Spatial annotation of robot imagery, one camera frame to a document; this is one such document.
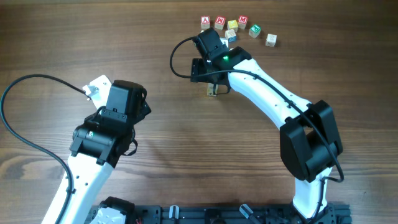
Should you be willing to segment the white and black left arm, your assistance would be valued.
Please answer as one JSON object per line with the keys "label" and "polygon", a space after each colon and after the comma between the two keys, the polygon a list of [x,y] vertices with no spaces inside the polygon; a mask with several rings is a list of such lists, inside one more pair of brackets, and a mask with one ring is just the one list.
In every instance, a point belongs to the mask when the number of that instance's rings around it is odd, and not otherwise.
{"label": "white and black left arm", "polygon": [[151,109],[147,91],[137,83],[116,80],[105,105],[85,118],[73,132],[70,172],[63,180],[45,214],[43,223],[83,223],[102,186],[121,156],[136,153],[135,124]]}

